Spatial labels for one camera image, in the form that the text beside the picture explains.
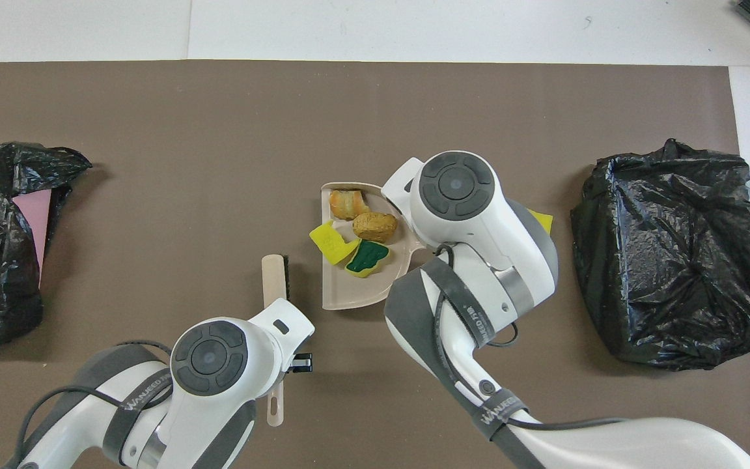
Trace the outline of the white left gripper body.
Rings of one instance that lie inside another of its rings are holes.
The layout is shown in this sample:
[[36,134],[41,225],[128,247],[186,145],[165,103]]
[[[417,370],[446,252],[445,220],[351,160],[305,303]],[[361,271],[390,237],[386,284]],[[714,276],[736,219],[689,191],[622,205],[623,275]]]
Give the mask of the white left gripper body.
[[279,344],[283,356],[294,356],[315,333],[312,321],[284,298],[274,300],[249,322],[270,333]]

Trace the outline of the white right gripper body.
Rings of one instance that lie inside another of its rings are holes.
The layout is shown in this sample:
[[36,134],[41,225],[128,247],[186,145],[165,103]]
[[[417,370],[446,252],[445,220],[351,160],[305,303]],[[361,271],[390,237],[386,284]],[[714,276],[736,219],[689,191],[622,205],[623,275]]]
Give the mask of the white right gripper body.
[[410,207],[411,185],[423,168],[424,163],[418,158],[409,158],[388,179],[381,188],[381,194],[405,216]]

